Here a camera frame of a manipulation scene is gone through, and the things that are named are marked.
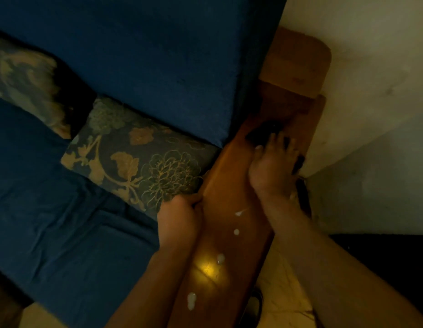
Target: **brown wooden surface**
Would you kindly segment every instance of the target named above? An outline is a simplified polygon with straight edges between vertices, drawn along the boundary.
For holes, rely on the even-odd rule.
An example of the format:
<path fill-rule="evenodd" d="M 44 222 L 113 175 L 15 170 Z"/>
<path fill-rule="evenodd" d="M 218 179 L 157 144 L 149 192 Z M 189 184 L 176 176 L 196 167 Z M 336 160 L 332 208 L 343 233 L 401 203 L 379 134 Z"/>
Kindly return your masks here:
<path fill-rule="evenodd" d="M 330 62 L 331 51 L 322 41 L 279 27 L 259 78 L 291 92 L 316 98 Z"/>
<path fill-rule="evenodd" d="M 296 138 L 304 154 L 320 119 L 325 98 L 301 98 L 286 90 L 266 87 L 258 115 L 249 117 L 225 146 L 200 189 L 204 199 L 203 233 L 192 264 L 181 284 L 169 327 L 233 327 L 239 319 L 266 256 L 273 233 L 247 171 L 254 148 L 246 134 L 268 119 L 287 121 L 286 133 Z M 267 90 L 274 92 L 268 97 Z M 289 121 L 292 112 L 299 112 Z M 239 229 L 239 236 L 234 230 Z M 222 265 L 218 254 L 225 255 Z M 187 295 L 197 295 L 195 308 L 187 308 Z"/>

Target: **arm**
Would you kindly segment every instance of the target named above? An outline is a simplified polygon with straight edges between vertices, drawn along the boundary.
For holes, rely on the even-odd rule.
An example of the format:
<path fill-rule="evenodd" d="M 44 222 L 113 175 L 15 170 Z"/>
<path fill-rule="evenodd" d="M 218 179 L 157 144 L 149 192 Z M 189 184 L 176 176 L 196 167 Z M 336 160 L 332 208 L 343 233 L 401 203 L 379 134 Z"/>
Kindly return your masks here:
<path fill-rule="evenodd" d="M 327 328 L 423 327 L 423 315 L 385 281 L 318 231 L 286 193 L 298 156 L 273 134 L 249 170 L 252 187 L 320 320 Z"/>
<path fill-rule="evenodd" d="M 201 196 L 178 195 L 164 202 L 157 215 L 160 249 L 105 328 L 163 328 L 200 231 Z"/>

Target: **blue fabric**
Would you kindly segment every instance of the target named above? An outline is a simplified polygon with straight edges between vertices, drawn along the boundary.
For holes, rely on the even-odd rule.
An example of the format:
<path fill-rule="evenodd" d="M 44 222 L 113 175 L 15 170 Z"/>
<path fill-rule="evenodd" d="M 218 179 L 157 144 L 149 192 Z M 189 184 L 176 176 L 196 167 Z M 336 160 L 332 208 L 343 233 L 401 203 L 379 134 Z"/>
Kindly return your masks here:
<path fill-rule="evenodd" d="M 286 0 L 0 0 L 0 30 L 96 92 L 219 147 L 238 128 Z"/>
<path fill-rule="evenodd" d="M 0 99 L 0 271 L 67 326 L 101 328 L 158 249 L 157 223 L 64 168 L 67 145 Z"/>

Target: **pillow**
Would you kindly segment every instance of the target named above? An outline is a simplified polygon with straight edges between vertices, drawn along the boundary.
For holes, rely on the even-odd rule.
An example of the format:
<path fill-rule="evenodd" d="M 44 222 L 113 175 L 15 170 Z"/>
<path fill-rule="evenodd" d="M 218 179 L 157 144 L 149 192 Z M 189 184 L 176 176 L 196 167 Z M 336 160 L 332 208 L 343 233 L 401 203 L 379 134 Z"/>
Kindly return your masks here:
<path fill-rule="evenodd" d="M 163 200 L 197 190 L 219 150 L 99 97 L 61 163 L 156 219 Z"/>
<path fill-rule="evenodd" d="M 0 98 L 35 115 L 62 138 L 72 138 L 84 125 L 95 93 L 61 61 L 0 34 Z"/>

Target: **wall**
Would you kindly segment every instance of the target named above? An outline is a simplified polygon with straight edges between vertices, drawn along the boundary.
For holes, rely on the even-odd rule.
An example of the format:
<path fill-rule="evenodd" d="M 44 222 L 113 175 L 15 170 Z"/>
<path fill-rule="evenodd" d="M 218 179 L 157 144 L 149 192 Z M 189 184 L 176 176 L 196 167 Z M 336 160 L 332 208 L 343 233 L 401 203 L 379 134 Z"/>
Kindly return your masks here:
<path fill-rule="evenodd" d="M 423 234 L 423 114 L 307 180 L 328 233 Z"/>
<path fill-rule="evenodd" d="M 288 0 L 281 25 L 332 50 L 304 176 L 423 109 L 423 0 Z"/>

